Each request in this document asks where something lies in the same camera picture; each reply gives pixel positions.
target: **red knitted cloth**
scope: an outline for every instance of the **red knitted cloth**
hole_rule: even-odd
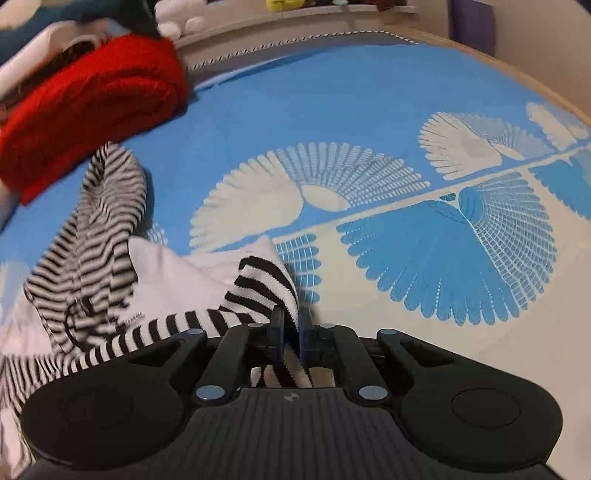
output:
[[[36,88],[0,132],[0,179],[26,205],[108,141],[162,123],[189,87],[173,44],[126,35]]]

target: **mattress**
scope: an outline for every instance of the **mattress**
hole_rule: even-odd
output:
[[[150,183],[139,233],[181,255],[268,235],[301,315],[399,329],[542,385],[564,416],[549,464],[588,480],[591,129],[459,51],[387,33],[190,70],[187,111],[125,142]],[[0,236],[0,322],[85,169]]]

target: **white fabric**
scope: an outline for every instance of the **white fabric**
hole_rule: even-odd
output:
[[[262,258],[284,270],[275,246],[267,237],[261,237],[253,244],[237,250],[188,257],[179,257],[164,245],[139,237],[131,237],[128,245],[138,275],[129,306],[118,312],[119,321],[128,327],[136,327],[172,313],[218,309],[224,303],[228,290],[236,288],[234,281],[239,276],[243,258]],[[51,342],[41,318],[26,298],[24,290],[21,290],[5,323],[0,326],[0,359],[10,355],[31,357],[51,353]],[[304,371],[298,368],[295,354],[290,351],[290,355],[286,356],[286,362],[297,384],[311,387]],[[269,375],[274,374],[266,369],[265,377]],[[8,478],[14,478],[26,467],[27,463],[21,464],[27,452],[11,408],[0,410],[0,430],[5,446],[3,458],[0,459],[2,480],[3,466],[10,472]]]
[[[154,12],[158,23],[185,23],[191,17],[202,15],[206,9],[206,0],[162,0],[156,4]]]
[[[99,48],[106,40],[128,33],[129,30],[108,18],[88,24],[64,21],[49,25],[0,67],[0,99],[72,45],[86,40]]]
[[[201,32],[207,25],[207,9],[206,0],[161,0],[154,7],[158,31],[173,41]]]
[[[130,238],[129,256],[138,282],[128,307],[118,312],[119,322],[132,325],[172,313],[218,309],[239,274],[240,261],[251,255],[283,267],[266,236],[237,250],[187,257],[164,245]]]
[[[8,30],[29,20],[41,6],[41,0],[8,0],[0,7],[0,29]]]

